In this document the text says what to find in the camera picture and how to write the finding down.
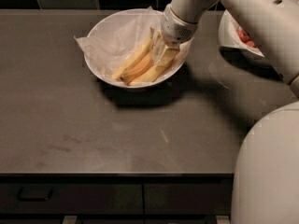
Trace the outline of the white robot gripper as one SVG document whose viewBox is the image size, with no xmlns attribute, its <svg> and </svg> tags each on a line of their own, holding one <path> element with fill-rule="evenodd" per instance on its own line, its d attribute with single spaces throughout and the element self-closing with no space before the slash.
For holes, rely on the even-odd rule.
<svg viewBox="0 0 299 224">
<path fill-rule="evenodd" d="M 180 18 L 168 4 L 161 17 L 161 32 L 157 31 L 154 37 L 151 57 L 157 66 L 166 66 L 179 54 L 180 49 L 164 45 L 182 44 L 190 41 L 198 28 L 197 22 L 188 22 Z"/>
</svg>

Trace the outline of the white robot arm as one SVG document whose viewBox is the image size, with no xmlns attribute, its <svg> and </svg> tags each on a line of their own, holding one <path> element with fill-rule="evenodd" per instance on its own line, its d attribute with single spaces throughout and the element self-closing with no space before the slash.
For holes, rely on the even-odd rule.
<svg viewBox="0 0 299 224">
<path fill-rule="evenodd" d="M 161 21 L 163 37 L 175 45 L 190 40 L 202 15 L 216 2 L 249 33 L 289 92 L 297 94 L 295 0 L 172 0 Z M 246 111 L 257 114 L 236 158 L 230 224 L 299 224 L 299 105 L 281 104 L 281 93 L 274 85 L 248 85 L 240 106 L 222 100 L 210 115 L 184 110 L 172 118 L 180 129 L 211 131 L 221 117 L 246 121 Z"/>
</svg>

